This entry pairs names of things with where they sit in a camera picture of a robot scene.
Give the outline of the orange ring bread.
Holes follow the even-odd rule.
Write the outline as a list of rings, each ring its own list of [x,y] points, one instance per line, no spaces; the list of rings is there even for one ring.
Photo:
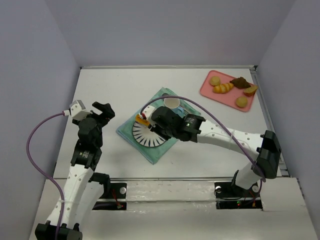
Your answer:
[[[137,115],[135,116],[135,121],[136,121],[137,123],[139,123],[139,124],[141,124],[141,125],[144,125],[144,126],[147,126],[147,127],[150,125],[149,121],[147,121],[146,119],[144,119],[140,114],[137,114]]]

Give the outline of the metal tongs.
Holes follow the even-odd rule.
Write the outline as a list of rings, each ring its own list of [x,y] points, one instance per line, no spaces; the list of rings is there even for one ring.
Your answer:
[[[154,132],[155,129],[156,129],[156,125],[149,123],[148,126],[147,126],[147,128],[148,128],[151,132]]]

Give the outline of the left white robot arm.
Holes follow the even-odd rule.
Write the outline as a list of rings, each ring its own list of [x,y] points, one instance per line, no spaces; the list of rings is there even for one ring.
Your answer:
[[[61,113],[78,126],[78,140],[64,187],[58,188],[60,197],[46,222],[36,226],[38,240],[81,240],[85,218],[97,200],[109,194],[109,175],[95,170],[102,155],[102,129],[115,117],[115,112],[108,103],[96,101],[92,106],[100,113],[87,110],[81,100],[73,101]]]

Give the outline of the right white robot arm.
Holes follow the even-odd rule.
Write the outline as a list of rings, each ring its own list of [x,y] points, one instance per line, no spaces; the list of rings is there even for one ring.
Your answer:
[[[282,150],[273,131],[243,132],[199,115],[181,117],[165,106],[148,106],[142,115],[149,122],[150,131],[165,140],[215,145],[245,155],[249,163],[235,172],[232,186],[249,190],[258,181],[277,177]]]

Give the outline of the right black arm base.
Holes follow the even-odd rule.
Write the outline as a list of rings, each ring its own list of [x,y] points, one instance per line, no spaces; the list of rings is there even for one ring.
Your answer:
[[[263,209],[258,183],[243,189],[231,182],[215,182],[214,195],[218,210]]]

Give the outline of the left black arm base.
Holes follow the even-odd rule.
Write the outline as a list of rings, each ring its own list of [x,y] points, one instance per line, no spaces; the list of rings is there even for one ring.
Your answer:
[[[111,182],[108,191],[104,191],[102,196],[93,206],[94,211],[125,211],[127,209],[127,183]]]

